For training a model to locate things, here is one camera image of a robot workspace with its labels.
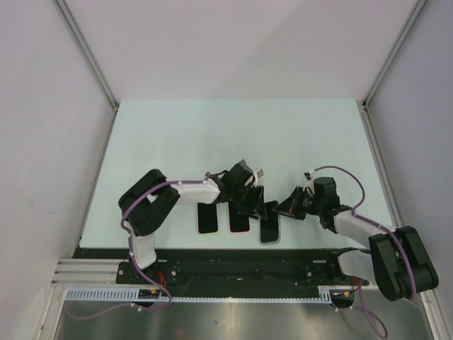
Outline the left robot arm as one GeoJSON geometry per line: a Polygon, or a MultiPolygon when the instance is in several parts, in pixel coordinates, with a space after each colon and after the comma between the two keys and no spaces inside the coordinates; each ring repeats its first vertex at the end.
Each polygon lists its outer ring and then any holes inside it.
{"type": "Polygon", "coordinates": [[[169,180],[152,169],[119,201],[120,226],[127,232],[132,275],[141,283],[155,278],[157,260],[154,234],[172,209],[182,204],[233,203],[240,216],[266,220],[264,187],[258,183],[262,169],[252,169],[245,160],[230,170],[207,172],[202,179],[169,180]]]}

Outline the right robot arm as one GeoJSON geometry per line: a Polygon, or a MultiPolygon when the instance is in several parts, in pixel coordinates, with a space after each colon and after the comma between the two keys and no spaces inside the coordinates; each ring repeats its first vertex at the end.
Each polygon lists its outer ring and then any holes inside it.
{"type": "Polygon", "coordinates": [[[326,267],[328,279],[343,284],[351,276],[377,285],[390,301],[414,298],[438,287],[439,277],[418,231],[393,228],[362,216],[340,201],[332,177],[313,178],[297,186],[273,209],[277,214],[304,220],[317,216],[325,230],[347,237],[360,248],[342,249],[326,267]]]}

